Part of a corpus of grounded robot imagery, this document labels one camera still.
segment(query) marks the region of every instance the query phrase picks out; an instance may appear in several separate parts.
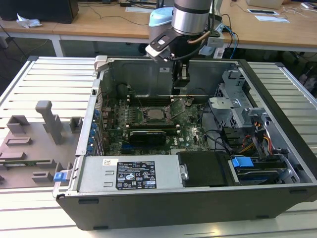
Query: motherboard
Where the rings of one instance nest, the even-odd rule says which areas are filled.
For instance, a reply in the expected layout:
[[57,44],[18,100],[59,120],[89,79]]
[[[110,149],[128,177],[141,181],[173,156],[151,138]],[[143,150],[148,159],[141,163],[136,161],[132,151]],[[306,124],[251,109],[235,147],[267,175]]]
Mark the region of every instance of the motherboard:
[[170,155],[209,150],[193,98],[104,100],[105,155]]

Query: aluminum profile table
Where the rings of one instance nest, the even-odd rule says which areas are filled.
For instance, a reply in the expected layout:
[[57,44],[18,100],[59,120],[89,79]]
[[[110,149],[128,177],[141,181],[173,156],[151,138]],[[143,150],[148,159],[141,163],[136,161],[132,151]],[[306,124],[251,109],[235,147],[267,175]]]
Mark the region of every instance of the aluminum profile table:
[[[0,139],[13,114],[42,121],[34,109],[37,100],[53,101],[53,113],[67,121],[84,116],[91,85],[96,78],[93,58],[40,57],[28,61],[0,97]],[[316,101],[284,68],[273,63],[250,63],[274,99],[316,153]],[[59,207],[51,187],[0,190],[0,237],[57,236],[76,238],[315,238],[317,202],[301,203],[275,219],[82,231]]]

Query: green circuit board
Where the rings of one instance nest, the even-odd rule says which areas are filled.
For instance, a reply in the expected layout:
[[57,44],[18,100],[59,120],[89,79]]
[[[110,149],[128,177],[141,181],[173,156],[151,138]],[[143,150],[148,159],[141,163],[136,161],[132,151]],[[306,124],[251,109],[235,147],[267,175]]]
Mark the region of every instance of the green circuit board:
[[[170,155],[209,150],[198,123],[203,106],[190,98],[178,98],[165,106],[141,106],[110,99],[103,108],[105,155]],[[166,142],[158,146],[131,146],[129,135],[136,130],[165,131]]]

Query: warning label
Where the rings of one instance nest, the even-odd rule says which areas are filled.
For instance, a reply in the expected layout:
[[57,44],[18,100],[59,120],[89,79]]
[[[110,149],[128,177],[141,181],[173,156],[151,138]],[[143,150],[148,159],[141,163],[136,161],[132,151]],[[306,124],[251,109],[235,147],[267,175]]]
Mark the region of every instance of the warning label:
[[118,190],[151,189],[157,187],[154,161],[119,162],[116,188]]

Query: desk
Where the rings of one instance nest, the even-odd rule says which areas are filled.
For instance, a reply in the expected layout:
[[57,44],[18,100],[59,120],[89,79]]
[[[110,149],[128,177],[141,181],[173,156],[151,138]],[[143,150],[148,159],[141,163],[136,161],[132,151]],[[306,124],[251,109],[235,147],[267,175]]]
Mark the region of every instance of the desk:
[[[129,42],[148,43],[149,42],[149,13],[126,12],[125,7],[115,6],[93,6],[91,7],[100,16],[120,16],[120,17],[100,17],[90,8],[83,7],[87,4],[79,4],[79,12],[72,24],[61,24],[54,22],[41,22],[41,27],[31,27],[29,29],[19,26],[15,21],[3,21],[0,24],[12,37],[49,39],[53,43],[56,56],[63,57],[63,49],[60,40],[79,41],[104,41],[104,42]],[[6,34],[0,29],[0,37]]]
[[[313,27],[317,21],[317,12],[304,11],[304,17],[299,14],[286,13],[290,23],[263,22],[255,18],[254,14],[243,12],[239,7],[230,7],[231,0],[223,0],[221,12],[229,14],[232,29],[239,35],[239,48],[280,51],[317,52],[317,31]],[[247,6],[245,0],[238,0],[243,9],[259,7]],[[72,24],[43,22],[43,26],[26,29],[15,21],[2,21],[0,24],[12,37],[50,39],[56,56],[64,56],[60,40],[104,41],[148,43],[149,27],[133,24],[120,17],[100,17],[86,4],[79,4],[79,12]],[[298,2],[286,6],[299,7]],[[124,7],[92,6],[100,16],[121,16],[130,21],[147,24],[150,14],[126,12]],[[224,16],[224,23],[229,24]],[[6,36],[0,29],[0,37]],[[225,33],[224,47],[228,46],[230,36]]]
[[[246,13],[242,9],[263,9],[256,6],[248,6],[245,0],[238,0],[232,3],[231,0],[223,0],[221,13],[228,14],[231,18],[232,29],[239,35],[239,48],[258,50],[280,50],[280,51],[303,51],[317,52],[317,12],[303,10],[300,14],[285,13],[290,23],[259,21],[255,15]],[[301,7],[299,2],[283,5],[290,7]],[[229,25],[227,16],[223,17],[223,22]],[[230,40],[230,35],[225,33],[226,42]]]

